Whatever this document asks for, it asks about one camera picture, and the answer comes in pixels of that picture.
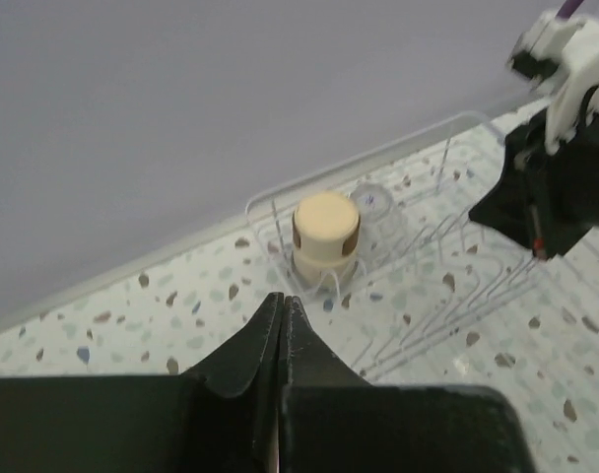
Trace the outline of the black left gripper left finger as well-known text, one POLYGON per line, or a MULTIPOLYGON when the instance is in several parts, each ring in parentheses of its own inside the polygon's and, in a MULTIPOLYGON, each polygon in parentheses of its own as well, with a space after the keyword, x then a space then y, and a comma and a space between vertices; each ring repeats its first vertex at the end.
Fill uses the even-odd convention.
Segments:
POLYGON ((0 472, 269 472, 284 297, 180 374, 0 377, 0 472))

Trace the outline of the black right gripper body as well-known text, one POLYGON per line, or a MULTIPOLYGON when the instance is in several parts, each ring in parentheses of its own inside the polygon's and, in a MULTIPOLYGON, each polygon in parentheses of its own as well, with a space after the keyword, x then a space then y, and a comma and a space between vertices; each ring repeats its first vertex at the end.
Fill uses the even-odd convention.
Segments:
POLYGON ((599 113, 591 118, 552 155, 544 145, 545 110, 508 133, 499 181, 469 220, 537 258, 563 256, 599 228, 599 113))

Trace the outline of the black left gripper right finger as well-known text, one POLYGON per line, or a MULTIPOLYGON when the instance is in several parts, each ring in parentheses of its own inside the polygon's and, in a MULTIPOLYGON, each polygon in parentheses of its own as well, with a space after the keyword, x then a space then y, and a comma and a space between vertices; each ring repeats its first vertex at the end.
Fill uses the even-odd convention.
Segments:
POLYGON ((283 472, 534 472, 519 417, 478 384, 372 385, 285 300, 280 335, 283 472))

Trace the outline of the clear wire dish rack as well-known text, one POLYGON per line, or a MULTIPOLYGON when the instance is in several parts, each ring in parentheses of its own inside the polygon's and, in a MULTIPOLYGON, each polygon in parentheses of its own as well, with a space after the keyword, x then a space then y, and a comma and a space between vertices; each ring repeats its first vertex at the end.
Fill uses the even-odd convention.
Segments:
POLYGON ((599 387, 599 231, 567 256, 540 262, 468 218, 499 176, 504 135, 531 112, 463 112, 247 204, 272 271, 366 379, 503 375, 520 384, 545 379, 554 392, 599 387), (392 193, 405 236, 374 249, 361 233, 351 278, 336 290, 308 287, 292 259, 295 208, 318 191, 350 195, 365 182, 392 193))

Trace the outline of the clear glass cup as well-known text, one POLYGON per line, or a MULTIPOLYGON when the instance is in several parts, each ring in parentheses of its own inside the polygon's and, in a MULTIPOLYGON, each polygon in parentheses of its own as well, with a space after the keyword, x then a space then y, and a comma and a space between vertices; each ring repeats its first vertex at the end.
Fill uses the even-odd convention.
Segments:
POLYGON ((350 194, 361 218, 361 233, 374 249, 394 247, 406 233, 406 219, 392 193, 384 186, 365 182, 350 194))

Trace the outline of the beige steel cup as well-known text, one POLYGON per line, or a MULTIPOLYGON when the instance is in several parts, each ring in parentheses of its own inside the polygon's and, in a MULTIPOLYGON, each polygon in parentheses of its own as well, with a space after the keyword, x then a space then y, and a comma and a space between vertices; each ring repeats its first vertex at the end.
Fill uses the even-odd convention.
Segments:
POLYGON ((293 263, 306 285, 336 290, 355 272, 361 215, 338 191, 321 191, 299 202, 292 214, 293 263))

